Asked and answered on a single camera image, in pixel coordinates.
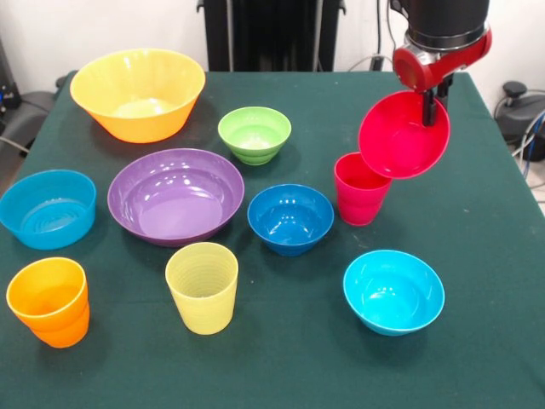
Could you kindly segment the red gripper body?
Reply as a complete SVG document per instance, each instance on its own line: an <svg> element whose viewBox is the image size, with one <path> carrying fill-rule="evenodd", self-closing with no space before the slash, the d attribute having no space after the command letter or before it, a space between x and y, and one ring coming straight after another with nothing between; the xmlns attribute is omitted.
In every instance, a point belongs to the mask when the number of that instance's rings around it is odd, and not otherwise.
<svg viewBox="0 0 545 409"><path fill-rule="evenodd" d="M453 50L424 49L409 40L394 51L393 70L404 86L422 93L440 85L454 72L484 58L491 44L489 27L468 46Z"/></svg>

